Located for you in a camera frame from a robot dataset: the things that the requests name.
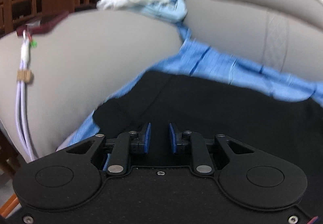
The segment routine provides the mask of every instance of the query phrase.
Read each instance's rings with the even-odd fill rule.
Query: green charm
[[[30,42],[30,46],[33,47],[33,48],[37,47],[37,42],[35,40],[32,40]]]

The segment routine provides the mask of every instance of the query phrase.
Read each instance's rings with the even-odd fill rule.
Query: black fabric
[[[278,101],[251,89],[206,79],[146,72],[125,96],[108,100],[93,114],[100,133],[115,138],[151,122],[149,154],[134,165],[188,165],[173,156],[168,123],[200,132],[205,138],[226,134],[299,166],[308,178],[300,205],[323,213],[323,109],[312,99]]]

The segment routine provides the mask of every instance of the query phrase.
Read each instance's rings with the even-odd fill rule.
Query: gray leather cushion
[[[221,51],[323,80],[323,5],[317,0],[186,0],[192,36]]]
[[[123,11],[72,14],[34,39],[27,116],[38,156],[54,152],[109,94],[182,44],[173,25]],[[14,116],[21,43],[15,33],[0,39],[0,120],[27,159]]]

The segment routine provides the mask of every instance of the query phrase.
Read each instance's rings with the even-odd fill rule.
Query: dark blue stripe
[[[205,52],[201,55],[200,59],[196,62],[194,68],[192,68],[191,72],[190,72],[190,76],[194,73],[194,71],[196,70],[197,66],[199,65],[199,63],[202,61],[202,59],[204,58],[204,56],[206,55],[207,52],[209,52],[209,50],[211,49],[211,47],[209,46]]]

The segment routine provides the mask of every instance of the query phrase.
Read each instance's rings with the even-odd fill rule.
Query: sofa backrest
[[[186,0],[193,38],[301,78],[323,80],[318,0]]]

